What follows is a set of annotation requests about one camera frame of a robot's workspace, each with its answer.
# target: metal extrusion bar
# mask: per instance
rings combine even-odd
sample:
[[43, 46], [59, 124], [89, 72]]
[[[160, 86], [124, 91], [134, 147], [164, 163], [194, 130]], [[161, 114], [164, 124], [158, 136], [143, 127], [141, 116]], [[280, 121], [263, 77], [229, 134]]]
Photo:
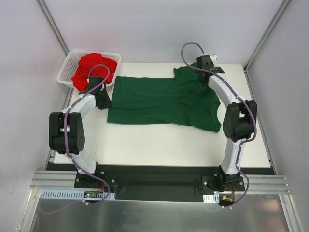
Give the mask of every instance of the metal extrusion bar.
[[252, 63], [255, 61], [256, 57], [260, 53], [261, 49], [263, 48], [266, 40], [269, 38], [270, 34], [278, 24], [279, 20], [281, 19], [283, 13], [285, 12], [286, 8], [290, 4], [292, 0], [283, 0], [280, 7], [278, 8], [276, 14], [272, 18], [270, 24], [268, 25], [267, 29], [265, 30], [262, 38], [260, 39], [259, 43], [257, 44], [256, 48], [254, 49], [251, 57], [249, 58], [248, 63], [245, 66], [245, 70], [248, 70], [251, 66]]
[[29, 232], [32, 222], [34, 220], [35, 211], [40, 199], [41, 190], [31, 190], [29, 194], [29, 199], [25, 205], [25, 211], [23, 213], [24, 217], [21, 217], [21, 223], [19, 228], [16, 230], [18, 232]]
[[[248, 88], [249, 88], [249, 91], [250, 91], [250, 94], [251, 94], [251, 97], [252, 99], [256, 99], [255, 97], [255, 94], [254, 94], [254, 91], [251, 87], [251, 83], [250, 83], [250, 72], [247, 70], [245, 71], [245, 76], [246, 76], [246, 80], [247, 80], [247, 84], [248, 84]], [[266, 153], [267, 153], [267, 156], [268, 156], [268, 159], [270, 160], [270, 163], [271, 163], [271, 167], [272, 169], [274, 170], [274, 172], [276, 173], [276, 163], [274, 161], [274, 159], [272, 158], [271, 156], [271, 152], [270, 152], [270, 149], [269, 149], [269, 145], [268, 145], [268, 142], [267, 142], [267, 136], [265, 134], [265, 130], [264, 130], [264, 123], [262, 122], [262, 119], [259, 115], [259, 104], [257, 105], [257, 119], [259, 120], [260, 122], [260, 130], [261, 130], [261, 134], [262, 134], [262, 138], [263, 138], [263, 142], [264, 142], [264, 145], [265, 145], [265, 149], [266, 149]]]
[[[36, 171], [31, 189], [75, 189], [76, 172]], [[250, 180], [249, 194], [291, 194], [286, 177], [282, 175], [248, 175]]]
[[70, 105], [73, 92], [74, 92], [74, 88], [68, 89], [67, 95], [66, 95], [65, 100], [64, 100], [63, 105], [62, 105], [62, 110], [67, 108]]
[[50, 28], [52, 29], [54, 35], [56, 36], [56, 38], [59, 42], [59, 45], [62, 48], [62, 51], [64, 52], [65, 55], [67, 55], [70, 51], [69, 51], [66, 43], [64, 42], [64, 39], [62, 38], [62, 35], [61, 35], [53, 17], [52, 17], [52, 15], [50, 14], [49, 9], [48, 9], [45, 1], [44, 0], [37, 0], [37, 3], [39, 5], [40, 9], [42, 10], [42, 12], [43, 12]]
[[279, 198], [289, 231], [304, 232], [304, 228], [300, 223], [299, 217], [295, 210], [295, 206], [293, 205], [292, 196], [280, 195]]

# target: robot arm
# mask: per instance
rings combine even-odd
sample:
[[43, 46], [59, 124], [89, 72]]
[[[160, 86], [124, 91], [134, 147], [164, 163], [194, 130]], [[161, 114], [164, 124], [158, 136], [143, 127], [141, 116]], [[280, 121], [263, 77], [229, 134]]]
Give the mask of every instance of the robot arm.
[[[254, 128], [248, 110], [238, 99], [238, 97], [243, 100], [245, 98], [235, 90], [233, 90], [233, 93], [231, 89], [234, 88], [231, 86], [228, 87], [225, 84], [226, 75], [220, 67], [216, 67], [216, 58], [216, 55], [202, 55], [197, 57], [197, 67], [219, 75], [220, 78], [208, 72], [198, 71], [198, 79], [202, 85], [214, 90], [226, 107], [226, 114], [223, 121], [223, 131], [227, 137], [225, 156], [222, 164], [219, 166], [217, 176], [208, 180], [207, 184], [212, 190], [222, 192], [226, 187], [230, 187], [235, 182], [239, 182], [240, 167], [238, 165], [240, 164], [245, 145], [243, 142], [251, 137]], [[256, 121], [256, 102], [254, 100], [245, 100], [245, 102]]]
[[97, 163], [84, 149], [85, 136], [82, 119], [95, 107], [99, 109], [108, 108], [111, 105], [111, 100], [102, 86], [91, 94], [85, 95], [92, 88], [97, 86], [102, 81], [100, 77], [90, 77], [88, 90], [80, 93], [79, 101], [73, 108], [62, 110], [61, 112], [52, 112], [49, 116], [49, 146], [52, 150], [56, 150], [59, 154], [66, 154], [65, 139], [64, 139], [64, 116], [65, 113], [71, 109], [68, 114], [68, 143], [69, 151], [72, 159], [79, 167], [90, 174], [98, 171]]

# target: white table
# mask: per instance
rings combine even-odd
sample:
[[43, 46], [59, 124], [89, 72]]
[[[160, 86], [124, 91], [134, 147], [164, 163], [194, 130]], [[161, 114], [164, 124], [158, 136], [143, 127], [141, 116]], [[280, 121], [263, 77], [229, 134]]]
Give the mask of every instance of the white table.
[[[173, 78], [173, 68], [184, 64], [123, 63], [119, 76]], [[230, 84], [251, 99], [241, 65], [220, 65]], [[112, 88], [108, 89], [112, 97]], [[75, 90], [72, 102], [77, 99]], [[99, 164], [219, 166], [225, 154], [226, 137], [219, 133], [174, 124], [117, 125], [107, 123], [108, 110], [92, 110], [83, 120], [85, 148]], [[221, 103], [218, 119], [223, 122], [225, 107]], [[245, 147], [242, 167], [269, 168], [269, 161], [258, 128], [256, 139]], [[69, 164], [64, 155], [56, 154], [54, 163]]]

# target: white plastic basket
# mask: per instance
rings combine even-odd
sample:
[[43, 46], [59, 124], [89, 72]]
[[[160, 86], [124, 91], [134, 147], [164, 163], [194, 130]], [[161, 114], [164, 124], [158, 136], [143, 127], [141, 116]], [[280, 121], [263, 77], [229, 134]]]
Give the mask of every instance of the white plastic basket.
[[[59, 83], [66, 84], [71, 88], [74, 88], [72, 77], [74, 77], [75, 72], [78, 68], [78, 62], [80, 61], [81, 57], [93, 52], [95, 51], [74, 50], [69, 52], [67, 57], [64, 59], [63, 64], [58, 72], [57, 81]], [[95, 53], [100, 53], [102, 54], [102, 56], [115, 60], [117, 62], [117, 67], [113, 74], [112, 82], [106, 84], [106, 86], [112, 86], [114, 84], [118, 70], [120, 68], [121, 55], [118, 53], [111, 53], [111, 52], [95, 52]]]

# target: gray wall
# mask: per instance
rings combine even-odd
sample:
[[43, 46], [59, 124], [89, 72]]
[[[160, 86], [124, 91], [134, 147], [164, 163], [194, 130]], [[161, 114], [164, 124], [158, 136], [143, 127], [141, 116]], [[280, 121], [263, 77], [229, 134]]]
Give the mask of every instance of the gray wall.
[[12, 232], [67, 88], [56, 82], [64, 54], [35, 0], [1, 1], [0, 22], [0, 231]]
[[[221, 64], [245, 64], [282, 0], [46, 0], [70, 50], [123, 62], [181, 63], [198, 42]], [[194, 62], [198, 48], [185, 57]]]
[[309, 229], [309, 1], [294, 0], [249, 69], [278, 174]]

